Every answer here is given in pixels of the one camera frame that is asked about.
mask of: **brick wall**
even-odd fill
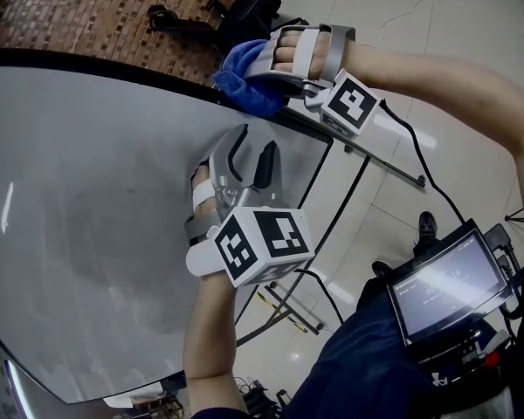
[[[227,7],[234,0],[221,0]],[[146,11],[164,4],[180,18],[217,27],[207,0],[0,0],[0,47],[107,58],[208,85],[221,54],[179,35],[153,33]]]

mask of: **display screen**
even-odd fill
[[[475,233],[391,286],[409,336],[451,315],[465,316],[504,285]]]

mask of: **black cable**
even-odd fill
[[[338,320],[340,321],[340,323],[343,324],[343,318],[341,317],[340,311],[338,310],[338,306],[335,304],[334,299],[330,296],[330,293],[328,293],[328,290],[327,290],[326,286],[324,286],[324,283],[322,282],[321,277],[318,276],[313,271],[310,271],[310,270],[298,269],[298,270],[295,270],[295,273],[305,273],[306,275],[312,276],[314,279],[316,279],[316,282],[318,282],[318,284],[321,287],[322,291],[327,296],[328,301],[330,301],[330,304],[334,308],[335,314],[338,316]]]
[[[386,112],[392,120],[397,122],[398,124],[402,125],[406,128],[408,132],[410,132],[411,139],[413,140],[413,147],[416,149],[417,157],[419,158],[419,161],[421,162],[421,166],[423,166],[423,169],[427,175],[427,178],[429,179],[429,182],[431,183],[431,186],[437,190],[437,192],[445,198],[445,200],[448,202],[449,205],[451,205],[451,208],[456,213],[456,216],[458,217],[459,221],[461,223],[465,223],[464,218],[460,214],[460,211],[458,208],[456,208],[456,205],[452,201],[452,199],[435,183],[431,172],[429,171],[429,167],[427,166],[427,163],[425,162],[425,158],[423,157],[423,154],[421,153],[421,148],[419,147],[419,141],[417,141],[417,135],[415,131],[413,130],[413,127],[410,126],[409,123],[402,120],[398,115],[396,115],[394,112],[390,110],[390,107],[386,104],[386,100],[382,100],[379,104],[379,107]]]

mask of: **black shoe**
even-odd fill
[[[419,216],[419,241],[426,237],[437,237],[437,221],[429,211]]]
[[[371,267],[377,278],[382,278],[390,274],[394,269],[383,261],[375,261]]]

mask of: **dark blue shirt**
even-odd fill
[[[508,365],[517,416],[524,416],[524,283],[522,287],[523,316]],[[330,338],[281,417],[406,417],[416,399],[434,389],[430,376],[406,357],[388,294],[382,291],[366,306],[358,307]],[[230,409],[207,409],[194,416],[246,417]]]

